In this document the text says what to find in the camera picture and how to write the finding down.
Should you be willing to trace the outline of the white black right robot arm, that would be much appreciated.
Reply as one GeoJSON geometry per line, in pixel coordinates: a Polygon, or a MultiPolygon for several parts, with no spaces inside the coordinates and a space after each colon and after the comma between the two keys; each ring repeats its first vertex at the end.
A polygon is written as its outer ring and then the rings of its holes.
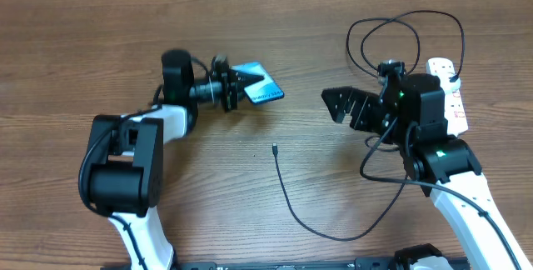
{"type": "Polygon", "coordinates": [[[445,92],[438,77],[388,75],[380,93],[334,87],[321,97],[332,119],[398,146],[407,177],[431,199],[475,269],[530,269],[501,216],[482,166],[468,144],[447,132],[445,92]]]}

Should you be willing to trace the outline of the Samsung Galaxy smartphone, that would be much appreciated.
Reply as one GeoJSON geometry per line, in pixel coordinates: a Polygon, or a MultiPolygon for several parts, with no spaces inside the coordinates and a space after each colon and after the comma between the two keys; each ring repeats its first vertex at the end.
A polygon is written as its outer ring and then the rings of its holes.
{"type": "Polygon", "coordinates": [[[285,93],[258,61],[234,65],[232,69],[246,74],[261,75],[263,79],[244,88],[251,103],[258,105],[276,101],[285,97],[285,93]]]}

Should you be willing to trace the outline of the white power strip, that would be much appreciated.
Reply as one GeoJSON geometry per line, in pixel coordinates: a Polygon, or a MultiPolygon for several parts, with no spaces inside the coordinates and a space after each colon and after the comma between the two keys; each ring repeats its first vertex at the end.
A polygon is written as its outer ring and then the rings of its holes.
{"type": "MultiPolygon", "coordinates": [[[[432,76],[440,73],[454,73],[453,62],[443,57],[433,57],[426,62],[426,72],[432,76]]],[[[466,113],[461,98],[460,89],[445,94],[445,118],[448,121],[447,133],[458,137],[468,130],[466,113]]]]}

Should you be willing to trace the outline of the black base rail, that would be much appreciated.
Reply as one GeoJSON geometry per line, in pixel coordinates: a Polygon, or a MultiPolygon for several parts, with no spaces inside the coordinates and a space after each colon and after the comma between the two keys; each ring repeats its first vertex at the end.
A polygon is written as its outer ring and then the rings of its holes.
{"type": "Polygon", "coordinates": [[[351,261],[320,262],[182,262],[172,266],[180,270],[385,270],[394,261],[393,257],[357,257],[351,261]]]}

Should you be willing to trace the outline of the white charger plug adapter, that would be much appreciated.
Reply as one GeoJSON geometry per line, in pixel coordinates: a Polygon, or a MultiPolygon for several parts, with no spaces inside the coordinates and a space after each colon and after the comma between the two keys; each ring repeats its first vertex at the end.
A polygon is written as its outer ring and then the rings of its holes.
{"type": "Polygon", "coordinates": [[[441,72],[437,75],[440,85],[445,94],[456,92],[461,87],[461,80],[451,72],[441,72]]]}

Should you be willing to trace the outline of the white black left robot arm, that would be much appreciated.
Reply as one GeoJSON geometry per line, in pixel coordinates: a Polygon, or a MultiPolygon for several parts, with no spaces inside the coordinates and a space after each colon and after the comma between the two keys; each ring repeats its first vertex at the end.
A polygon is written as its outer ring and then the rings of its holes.
{"type": "Polygon", "coordinates": [[[201,103],[221,104],[230,112],[245,89],[265,76],[231,67],[216,56],[196,79],[202,62],[187,50],[161,56],[162,84],[150,108],[127,115],[97,115],[78,174],[79,196],[91,212],[118,230],[131,258],[128,269],[178,269],[176,249],[158,215],[165,144],[184,138],[197,123],[201,103]]]}

